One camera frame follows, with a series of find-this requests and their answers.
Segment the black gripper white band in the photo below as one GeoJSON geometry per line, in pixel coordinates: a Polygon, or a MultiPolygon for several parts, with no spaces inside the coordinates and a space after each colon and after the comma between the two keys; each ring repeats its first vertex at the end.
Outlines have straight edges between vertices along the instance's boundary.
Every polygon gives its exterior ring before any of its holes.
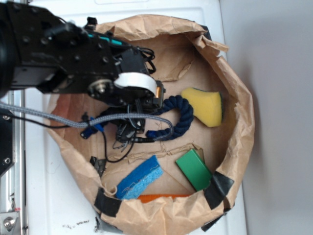
{"type": "Polygon", "coordinates": [[[118,75],[98,79],[88,87],[88,95],[113,108],[135,106],[151,114],[163,107],[164,85],[151,77],[156,72],[155,53],[146,47],[131,47],[113,56],[118,75]]]}

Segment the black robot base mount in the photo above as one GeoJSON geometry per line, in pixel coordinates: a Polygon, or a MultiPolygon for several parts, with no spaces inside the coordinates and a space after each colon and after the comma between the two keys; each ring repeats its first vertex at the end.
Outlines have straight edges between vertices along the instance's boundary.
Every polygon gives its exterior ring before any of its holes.
{"type": "Polygon", "coordinates": [[[0,109],[0,177],[14,164],[12,113],[0,109]]]}

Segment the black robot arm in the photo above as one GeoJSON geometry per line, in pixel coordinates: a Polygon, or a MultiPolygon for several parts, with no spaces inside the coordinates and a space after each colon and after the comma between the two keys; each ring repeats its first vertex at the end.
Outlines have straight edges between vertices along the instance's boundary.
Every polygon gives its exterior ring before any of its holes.
{"type": "Polygon", "coordinates": [[[88,94],[117,109],[150,114],[163,107],[164,86],[152,78],[154,52],[65,22],[45,8],[0,5],[0,94],[36,88],[44,94],[88,94]]]}

